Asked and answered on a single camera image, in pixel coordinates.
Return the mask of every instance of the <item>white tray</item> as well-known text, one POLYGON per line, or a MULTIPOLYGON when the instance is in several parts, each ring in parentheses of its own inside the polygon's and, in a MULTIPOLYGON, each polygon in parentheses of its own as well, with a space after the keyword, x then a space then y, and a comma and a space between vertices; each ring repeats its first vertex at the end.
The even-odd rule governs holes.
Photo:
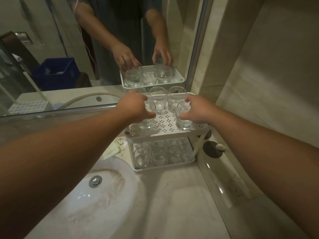
MULTIPOLYGON (((149 65, 149 66, 143 66, 143 68, 153 68, 154 65, 149 65)), ((125 82, 125 78, 123 78, 122 73, 120 72, 121 75, 121 81, 122 81, 122 86, 124 88, 124 90, 127 92, 130 88, 127 86, 126 82, 125 82)), ((155 85, 142 85, 141 87, 145 87, 145 89, 147 91, 149 91, 150 88, 154 87, 154 86, 160 86, 163 87, 165 89, 169 89, 172 86, 181 86, 181 84, 185 81, 185 79, 183 78, 183 76, 178 72, 177 69, 173 68, 173 78, 171 80, 170 83, 165 83, 165 84, 158 84, 156 82, 155 85)))
POLYGON ((150 169, 159 169, 159 168, 169 168, 169 167, 175 167, 175 166, 180 166, 183 164, 188 164, 188 163, 192 163, 195 161, 195 156, 193 156, 193 148, 188 140, 188 138, 180 138, 180 146, 183 150, 183 157, 181 159, 181 162, 179 163, 171 163, 171 164, 166 164, 166 165, 161 165, 161 166, 153 166, 150 164, 150 167, 145 168, 145 169, 138 169, 135 168, 135 158, 131 158, 132 161, 132 168, 133 170, 138 173, 138 172, 142 172, 145 170, 150 170, 150 169))
POLYGON ((190 130, 182 131, 176 126, 175 113, 167 109, 167 103, 161 114, 158 114, 153 121, 153 127, 150 129, 140 129, 138 124, 131 124, 125 130, 126 140, 129 143, 141 143, 155 140, 165 140, 190 135, 203 135, 208 132, 208 124, 193 124, 190 130))

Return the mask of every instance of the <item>gray shirt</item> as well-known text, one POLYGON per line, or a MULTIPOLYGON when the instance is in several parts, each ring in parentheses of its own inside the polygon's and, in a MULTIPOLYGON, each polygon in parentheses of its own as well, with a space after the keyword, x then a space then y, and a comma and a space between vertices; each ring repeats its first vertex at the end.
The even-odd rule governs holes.
MULTIPOLYGON (((77 0, 67 0, 68 4, 77 0)), ((153 8, 151 0, 78 0, 90 5, 98 20, 119 41, 129 47, 142 64, 141 18, 153 8)), ((92 39, 101 85, 121 84, 113 53, 92 39)))

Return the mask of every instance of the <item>blue bin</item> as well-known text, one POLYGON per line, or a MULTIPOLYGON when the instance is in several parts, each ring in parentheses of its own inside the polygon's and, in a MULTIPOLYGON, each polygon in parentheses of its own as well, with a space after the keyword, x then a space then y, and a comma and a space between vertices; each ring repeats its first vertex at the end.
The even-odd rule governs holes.
POLYGON ((72 89, 80 76, 74 58, 50 58, 35 68, 32 78, 43 91, 72 89))

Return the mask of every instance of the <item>person's right arm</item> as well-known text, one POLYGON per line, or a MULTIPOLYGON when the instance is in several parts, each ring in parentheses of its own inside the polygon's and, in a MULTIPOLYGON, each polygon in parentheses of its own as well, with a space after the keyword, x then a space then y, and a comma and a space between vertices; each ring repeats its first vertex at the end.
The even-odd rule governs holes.
POLYGON ((189 95, 180 118, 212 125, 259 188, 310 237, 319 238, 319 149, 189 95))
POLYGON ((122 71, 132 69, 133 67, 138 68, 140 63, 134 57, 130 48, 122 44, 104 27, 94 15, 94 11, 90 5, 84 2, 79 2, 77 5, 72 3, 71 10, 74 12, 78 24, 102 46, 113 52, 116 63, 122 71))

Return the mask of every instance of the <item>person's right hand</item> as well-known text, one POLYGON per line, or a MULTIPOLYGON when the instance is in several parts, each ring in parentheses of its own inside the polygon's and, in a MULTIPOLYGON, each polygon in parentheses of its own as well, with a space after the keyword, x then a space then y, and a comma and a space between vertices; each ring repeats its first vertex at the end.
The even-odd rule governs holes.
POLYGON ((138 68, 140 62, 134 57, 129 47, 125 46, 121 42, 118 42, 111 47, 115 61, 120 70, 126 72, 129 69, 138 68))
POLYGON ((145 109, 144 101, 146 100, 147 96, 130 90, 118 101, 116 109, 121 110, 120 113, 127 116, 130 123, 140 123, 142 120, 156 117, 155 112, 149 112, 145 109))
POLYGON ((191 120, 197 124, 209 123, 218 107, 200 95, 188 95, 185 99, 190 102, 190 110, 179 115, 182 120, 191 120))

